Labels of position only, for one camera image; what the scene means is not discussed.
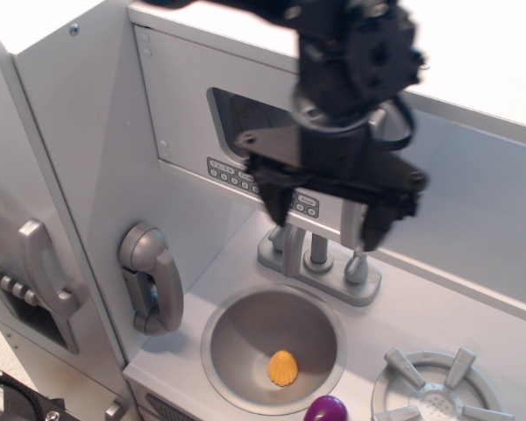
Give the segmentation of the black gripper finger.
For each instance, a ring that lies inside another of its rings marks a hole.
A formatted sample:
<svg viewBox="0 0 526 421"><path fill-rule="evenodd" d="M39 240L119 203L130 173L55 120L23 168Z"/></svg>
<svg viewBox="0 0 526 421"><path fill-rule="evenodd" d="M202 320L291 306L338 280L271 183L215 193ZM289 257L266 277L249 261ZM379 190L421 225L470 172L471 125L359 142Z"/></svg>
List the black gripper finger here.
<svg viewBox="0 0 526 421"><path fill-rule="evenodd" d="M273 171L255 171L252 176L268 215L277 225L284 226L296 182L288 175Z"/></svg>
<svg viewBox="0 0 526 421"><path fill-rule="evenodd" d="M398 218L398 209L384 203L369 204L360 228L364 252L375 251L389 234L392 223Z"/></svg>

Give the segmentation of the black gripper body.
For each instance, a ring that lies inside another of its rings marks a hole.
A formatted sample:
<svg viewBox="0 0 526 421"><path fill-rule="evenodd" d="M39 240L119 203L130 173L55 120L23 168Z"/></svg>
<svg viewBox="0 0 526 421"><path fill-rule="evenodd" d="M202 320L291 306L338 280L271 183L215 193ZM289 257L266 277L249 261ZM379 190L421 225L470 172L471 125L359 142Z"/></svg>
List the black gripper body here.
<svg viewBox="0 0 526 421"><path fill-rule="evenodd" d="M384 203L398 218L413 217L427 186L427 175L397 156L413 138L415 121L401 113L403 135L372 135L369 118L353 127L291 126L241 132L236 144L247 174L273 171L291 177L295 189L310 189L365 205Z"/></svg>

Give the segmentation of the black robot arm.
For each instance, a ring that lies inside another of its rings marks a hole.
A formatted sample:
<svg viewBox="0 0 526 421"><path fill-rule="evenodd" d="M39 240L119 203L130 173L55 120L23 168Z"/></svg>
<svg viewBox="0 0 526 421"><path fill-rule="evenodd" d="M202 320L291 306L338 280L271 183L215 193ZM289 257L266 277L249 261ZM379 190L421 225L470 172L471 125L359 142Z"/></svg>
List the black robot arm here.
<svg viewBox="0 0 526 421"><path fill-rule="evenodd" d="M237 145L272 220L283 225L295 189L305 188L367 207L359 232L376 249L399 219L416 213L424 173L395 152L412 139L380 139L372 116L393 106L414 126L401 92L423 64L414 24L395 1L233 1L297 33L294 124L241 132Z"/></svg>

